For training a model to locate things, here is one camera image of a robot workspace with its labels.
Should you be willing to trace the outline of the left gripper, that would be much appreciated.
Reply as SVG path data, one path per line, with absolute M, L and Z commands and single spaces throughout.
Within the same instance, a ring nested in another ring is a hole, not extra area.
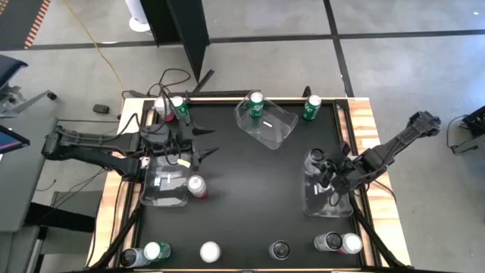
M 194 136 L 201 136 L 213 133 L 214 130 L 198 125 L 191 115 L 185 117 L 186 125 L 192 131 Z M 188 155 L 190 168 L 192 171 L 198 171 L 202 160 L 219 150 L 218 147 L 209 149 L 197 149 L 192 139 L 185 139 L 183 130 L 179 127 L 169 127 L 170 136 L 166 143 L 166 157 L 173 156 L 175 159 L 181 159 L 182 155 Z

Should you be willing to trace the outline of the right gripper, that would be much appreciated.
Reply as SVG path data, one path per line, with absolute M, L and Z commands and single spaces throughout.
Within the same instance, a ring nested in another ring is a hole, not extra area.
M 322 188 L 328 188 L 331 184 L 337 192 L 349 192 L 360 185 L 360 156 L 349 155 L 350 152 L 350 145 L 346 141 L 340 142 L 336 149 L 324 152 L 324 160 L 331 169 L 320 169 L 317 182 Z

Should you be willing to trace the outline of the red white Spindrift can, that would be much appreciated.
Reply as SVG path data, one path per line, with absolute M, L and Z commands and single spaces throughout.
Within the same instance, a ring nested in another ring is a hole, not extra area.
M 202 244 L 199 254 L 201 259 L 206 263 L 213 263 L 221 257 L 221 248 L 214 241 L 207 241 Z
M 205 180 L 201 176 L 191 176 L 187 181 L 187 187 L 189 192 L 191 192 L 191 194 L 196 198 L 203 199 L 208 194 L 208 188 Z
M 342 238 L 342 246 L 337 250 L 339 254 L 358 254 L 362 247 L 363 243 L 361 241 L 360 236 L 354 233 L 347 233 L 341 236 Z
M 171 122 L 175 119 L 175 114 L 171 110 L 171 104 L 169 99 L 162 97 L 157 98 L 153 105 L 154 110 L 158 113 L 161 120 Z

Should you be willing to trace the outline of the green Sprite can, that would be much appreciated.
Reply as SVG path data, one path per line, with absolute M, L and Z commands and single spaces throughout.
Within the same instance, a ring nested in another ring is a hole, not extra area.
M 171 245 L 169 243 L 152 241 L 145 245 L 143 253 L 149 261 L 158 262 L 170 257 Z
M 317 113 L 321 107 L 321 97 L 311 95 L 305 102 L 302 117 L 307 121 L 312 121 L 316 118 Z
M 260 92 L 253 92 L 249 96 L 249 115 L 252 118 L 259 118 L 262 116 L 264 108 L 264 96 Z
M 190 121 L 190 114 L 184 98 L 181 96 L 174 96 L 171 98 L 171 102 L 174 106 L 175 112 L 177 113 L 177 117 L 188 123 Z

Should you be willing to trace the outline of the clear plastic bin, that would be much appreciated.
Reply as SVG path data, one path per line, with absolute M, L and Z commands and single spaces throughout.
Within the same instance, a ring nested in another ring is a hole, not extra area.
M 150 158 L 143 192 L 139 201 L 144 206 L 178 207 L 188 200 L 187 181 L 191 172 L 188 153 Z
M 320 169 L 330 168 L 328 162 L 323 160 Z M 331 184 L 322 188 L 317 182 L 319 174 L 307 175 L 303 163 L 303 211 L 310 217 L 345 218 L 353 213 L 349 195 L 339 195 Z
M 236 123 L 240 129 L 244 130 L 269 149 L 279 149 L 297 125 L 299 118 L 296 114 L 288 112 L 267 99 L 263 94 L 264 108 L 262 116 L 252 118 L 249 115 L 249 96 L 253 92 L 260 91 L 251 91 L 234 108 L 233 113 Z

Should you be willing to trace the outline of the wooden table border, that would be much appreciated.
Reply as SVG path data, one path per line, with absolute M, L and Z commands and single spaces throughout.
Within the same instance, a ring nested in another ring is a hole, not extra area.
M 380 144 L 371 103 L 368 98 L 328 98 L 337 102 L 338 122 L 343 139 L 350 142 L 358 152 L 364 152 Z M 155 116 L 152 99 L 126 99 L 123 104 L 119 128 L 127 127 L 128 132 L 138 130 L 136 123 L 130 121 L 132 114 L 145 115 L 147 124 Z M 388 174 L 373 182 L 367 192 L 368 206 L 366 215 L 372 217 L 373 226 L 395 257 L 409 265 L 411 263 L 395 198 L 391 195 Z M 91 242 L 88 265 L 94 265 L 110 246 L 111 241 L 120 233 L 123 220 L 133 212 L 139 198 L 141 186 L 123 182 L 120 176 L 110 171 L 105 180 L 102 200 L 97 213 L 96 229 Z

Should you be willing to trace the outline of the black partition panel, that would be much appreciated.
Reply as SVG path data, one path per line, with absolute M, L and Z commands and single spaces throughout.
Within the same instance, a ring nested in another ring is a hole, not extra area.
M 210 45 L 202 0 L 140 0 L 155 44 L 180 43 L 197 81 L 194 89 L 200 92 L 213 74 L 201 75 L 205 50 Z

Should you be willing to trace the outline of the black can bottom left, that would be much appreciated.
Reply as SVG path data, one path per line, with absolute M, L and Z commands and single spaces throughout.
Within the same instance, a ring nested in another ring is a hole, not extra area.
M 145 257 L 143 249 L 125 249 L 120 256 L 120 264 L 125 268 L 136 268 L 148 265 L 150 261 Z

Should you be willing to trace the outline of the black equipment stand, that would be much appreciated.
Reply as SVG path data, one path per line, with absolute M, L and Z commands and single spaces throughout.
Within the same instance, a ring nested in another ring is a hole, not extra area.
M 449 128 L 455 120 L 460 120 L 465 129 L 471 132 L 471 138 L 458 145 L 449 145 Z M 446 131 L 446 145 L 454 155 L 461 155 L 471 150 L 485 150 L 485 105 L 469 115 L 462 115 L 449 122 Z

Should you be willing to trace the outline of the grey desk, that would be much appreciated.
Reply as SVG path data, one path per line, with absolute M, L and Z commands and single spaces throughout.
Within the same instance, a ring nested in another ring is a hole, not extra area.
M 41 154 L 45 137 L 58 120 L 49 117 L 1 119 L 0 125 L 27 138 L 27 147 L 0 158 L 0 232 L 15 232 L 23 226 L 45 159 Z

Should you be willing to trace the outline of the monitor with blue screen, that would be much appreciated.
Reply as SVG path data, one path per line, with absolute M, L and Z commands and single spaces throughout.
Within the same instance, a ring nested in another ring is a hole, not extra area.
M 0 155 L 22 149 L 30 145 L 30 141 L 15 133 L 12 129 L 0 125 Z

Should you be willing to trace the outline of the office chair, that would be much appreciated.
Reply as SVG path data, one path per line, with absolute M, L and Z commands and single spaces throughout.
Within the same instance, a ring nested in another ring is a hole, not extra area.
M 19 86 L 9 85 L 11 78 L 27 66 L 21 60 L 0 54 L 0 118 L 14 118 L 44 97 L 57 99 L 57 95 L 48 89 L 31 99 L 25 99 Z

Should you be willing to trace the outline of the black mat with striped edge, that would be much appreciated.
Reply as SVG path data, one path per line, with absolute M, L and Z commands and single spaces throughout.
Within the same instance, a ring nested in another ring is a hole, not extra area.
M 0 51 L 28 49 L 52 0 L 0 0 Z

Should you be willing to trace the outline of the black frame strut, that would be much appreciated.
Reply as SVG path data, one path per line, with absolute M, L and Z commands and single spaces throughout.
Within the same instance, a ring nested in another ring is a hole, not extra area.
M 114 238 L 114 241 L 110 244 L 108 249 L 103 253 L 101 258 L 94 265 L 89 266 L 90 271 L 104 269 L 108 266 L 108 263 L 111 261 L 114 254 L 117 252 L 117 249 L 124 242 L 124 239 L 128 234 L 128 232 L 130 231 L 131 227 L 139 219 L 140 210 L 141 210 L 141 204 L 138 203 L 135 209 L 133 210 L 133 212 L 131 213 L 130 217 L 128 218 L 127 223 L 122 226 L 120 232 Z
M 372 255 L 374 258 L 374 264 L 381 266 L 382 262 L 380 261 L 380 257 L 382 256 L 385 262 L 391 268 L 397 267 L 405 267 L 405 264 L 400 262 L 394 254 L 386 247 L 384 242 L 380 239 L 377 232 L 374 230 L 372 225 L 369 221 L 362 215 L 362 214 L 355 214 L 355 218 L 358 223 L 364 228 L 365 232 L 369 237 L 369 241 L 371 243 L 371 247 L 373 248 Z

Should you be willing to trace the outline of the black desk base plate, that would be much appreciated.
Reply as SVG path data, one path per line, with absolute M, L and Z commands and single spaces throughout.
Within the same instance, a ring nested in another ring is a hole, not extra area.
M 35 202 L 30 203 L 24 224 L 63 228 L 86 233 L 91 233 L 95 230 L 95 218 L 92 216 L 55 209 L 54 207 Z

